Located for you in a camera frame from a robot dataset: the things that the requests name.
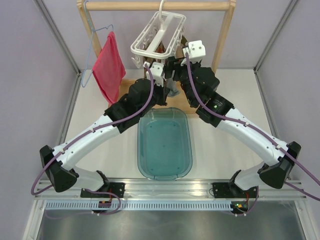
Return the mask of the grey ankle sock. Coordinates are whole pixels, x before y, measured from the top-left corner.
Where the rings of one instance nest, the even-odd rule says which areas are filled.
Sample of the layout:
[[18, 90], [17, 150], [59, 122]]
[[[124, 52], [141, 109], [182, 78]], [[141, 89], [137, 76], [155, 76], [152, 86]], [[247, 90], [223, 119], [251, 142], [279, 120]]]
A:
[[177, 84], [172, 78], [168, 78], [166, 80], [166, 86], [169, 88], [169, 94], [167, 95], [168, 97], [173, 98], [180, 94]]

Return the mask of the white clip sock hanger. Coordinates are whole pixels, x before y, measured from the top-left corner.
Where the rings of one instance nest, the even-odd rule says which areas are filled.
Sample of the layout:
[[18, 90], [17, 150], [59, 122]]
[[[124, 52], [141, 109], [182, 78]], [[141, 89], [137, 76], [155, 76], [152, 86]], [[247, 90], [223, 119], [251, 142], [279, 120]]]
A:
[[160, 2], [158, 11], [130, 46], [134, 54], [131, 59], [138, 69], [143, 65], [143, 58], [165, 60], [175, 56], [181, 43], [186, 16], [164, 11], [164, 3], [164, 0]]

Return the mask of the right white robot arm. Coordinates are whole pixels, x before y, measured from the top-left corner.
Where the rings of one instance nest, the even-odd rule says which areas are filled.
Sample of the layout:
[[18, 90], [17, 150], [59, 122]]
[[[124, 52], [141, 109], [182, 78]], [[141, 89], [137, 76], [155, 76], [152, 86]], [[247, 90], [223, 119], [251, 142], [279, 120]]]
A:
[[301, 146], [287, 143], [263, 131], [234, 104], [216, 92], [220, 81], [209, 67], [199, 62], [188, 63], [185, 58], [169, 57], [164, 67], [165, 78], [180, 83], [190, 107], [205, 123], [233, 135], [261, 159], [262, 163], [247, 170], [238, 170], [228, 182], [234, 197], [253, 187], [267, 185], [281, 189], [293, 169]]

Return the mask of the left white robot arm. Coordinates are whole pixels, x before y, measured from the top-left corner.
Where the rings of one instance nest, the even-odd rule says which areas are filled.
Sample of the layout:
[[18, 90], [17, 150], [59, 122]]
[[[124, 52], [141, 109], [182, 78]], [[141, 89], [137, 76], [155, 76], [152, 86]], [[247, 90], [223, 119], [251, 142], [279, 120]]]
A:
[[170, 90], [147, 78], [136, 80], [117, 102], [104, 111], [91, 126], [70, 141], [39, 151], [41, 163], [57, 193], [71, 187], [92, 191], [97, 197], [108, 195], [110, 182], [100, 171], [88, 171], [76, 164], [92, 150], [136, 125], [155, 105], [165, 106]]

